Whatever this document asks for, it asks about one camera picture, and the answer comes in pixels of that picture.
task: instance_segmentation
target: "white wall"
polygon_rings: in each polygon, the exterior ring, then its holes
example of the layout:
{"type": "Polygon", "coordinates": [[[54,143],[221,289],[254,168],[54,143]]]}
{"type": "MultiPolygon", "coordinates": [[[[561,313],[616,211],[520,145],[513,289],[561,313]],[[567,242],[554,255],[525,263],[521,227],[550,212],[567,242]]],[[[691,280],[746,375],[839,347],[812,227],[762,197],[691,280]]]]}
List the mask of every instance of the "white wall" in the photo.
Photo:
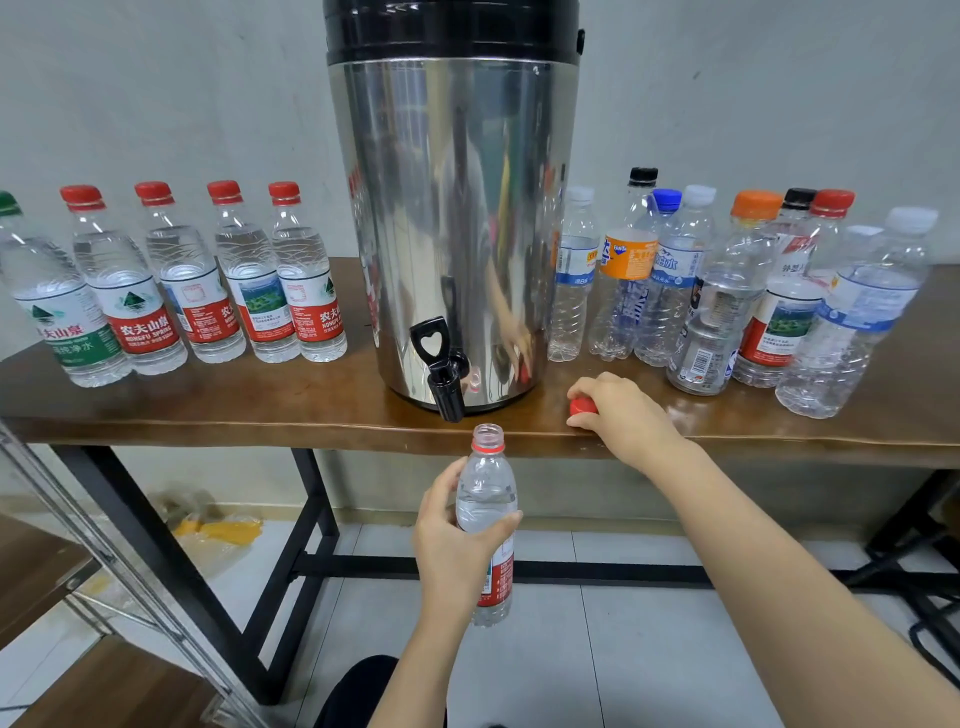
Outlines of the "white wall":
{"type": "MultiPolygon", "coordinates": [[[[10,5],[0,186],[59,242],[63,184],[98,184],[138,231],[132,185],[166,180],[209,234],[206,182],[237,179],[266,221],[266,184],[283,178],[300,182],[330,252],[355,255],[321,0],[10,5]]],[[[597,188],[605,222],[630,166],[656,164],[664,184],[718,186],[721,216],[746,186],[847,186],[857,220],[897,203],[936,206],[937,252],[960,256],[960,3],[583,0],[581,16],[570,179],[597,188]]],[[[35,340],[0,291],[0,356],[35,340]]],[[[132,450],[132,468],[140,457],[132,450]]],[[[199,457],[175,459],[206,473],[199,457]]],[[[246,459],[237,478],[264,470],[255,450],[232,457],[246,459]]],[[[182,478],[182,467],[150,463],[158,483],[182,478]]],[[[263,487],[269,501],[269,484],[246,477],[239,492],[263,487]]],[[[217,495],[235,499],[235,485],[217,495]]]]}

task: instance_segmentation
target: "mountain logo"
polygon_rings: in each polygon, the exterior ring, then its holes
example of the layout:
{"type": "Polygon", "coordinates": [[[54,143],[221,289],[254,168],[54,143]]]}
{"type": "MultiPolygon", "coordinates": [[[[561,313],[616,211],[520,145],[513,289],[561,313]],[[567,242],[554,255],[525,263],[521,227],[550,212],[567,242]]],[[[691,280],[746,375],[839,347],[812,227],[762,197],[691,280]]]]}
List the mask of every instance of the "mountain logo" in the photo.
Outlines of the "mountain logo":
{"type": "Polygon", "coordinates": [[[34,304],[34,307],[30,311],[30,315],[44,326],[51,327],[57,322],[57,319],[62,316],[63,313],[61,311],[50,313],[50,311],[46,311],[34,304]]]}
{"type": "Polygon", "coordinates": [[[127,295],[120,302],[120,307],[126,308],[128,311],[139,311],[146,305],[147,301],[137,296],[133,291],[127,291],[127,295]]]}

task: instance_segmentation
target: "tiled floor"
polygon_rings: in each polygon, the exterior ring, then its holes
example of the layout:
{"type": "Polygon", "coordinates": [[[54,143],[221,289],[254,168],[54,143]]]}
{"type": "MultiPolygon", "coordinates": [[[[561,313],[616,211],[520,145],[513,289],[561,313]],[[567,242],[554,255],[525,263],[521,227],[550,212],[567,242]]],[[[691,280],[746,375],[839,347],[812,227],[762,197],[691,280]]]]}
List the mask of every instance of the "tiled floor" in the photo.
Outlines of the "tiled floor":
{"type": "MultiPolygon", "coordinates": [[[[238,624],[249,618],[290,527],[266,523],[249,553],[212,579],[238,624]]],[[[813,542],[807,547],[834,569],[853,569],[866,561],[856,544],[813,542]]],[[[411,555],[410,529],[347,527],[338,552],[411,555]]],[[[699,563],[680,537],[607,533],[521,531],[516,557],[699,563]]],[[[933,552],[912,556],[904,565],[949,569],[933,552]]],[[[292,606],[295,589],[281,618],[292,606]]],[[[901,634],[915,620],[894,597],[861,598],[901,634]]],[[[266,713],[269,724],[312,726],[351,665],[373,654],[400,653],[419,607],[415,581],[331,580],[308,627],[287,699],[266,713]]],[[[51,613],[0,652],[0,705],[29,702],[92,643],[92,633],[63,612],[51,613]]],[[[132,642],[182,662],[156,633],[121,619],[112,623],[132,642]]],[[[277,637],[275,631],[264,657],[277,637]]],[[[935,644],[931,649],[937,652],[935,644]]],[[[448,710],[451,728],[496,722],[511,728],[780,725],[723,605],[707,590],[518,584],[506,621],[490,630],[468,630],[453,670],[448,710]]],[[[16,715],[0,712],[0,728],[16,715]]]]}

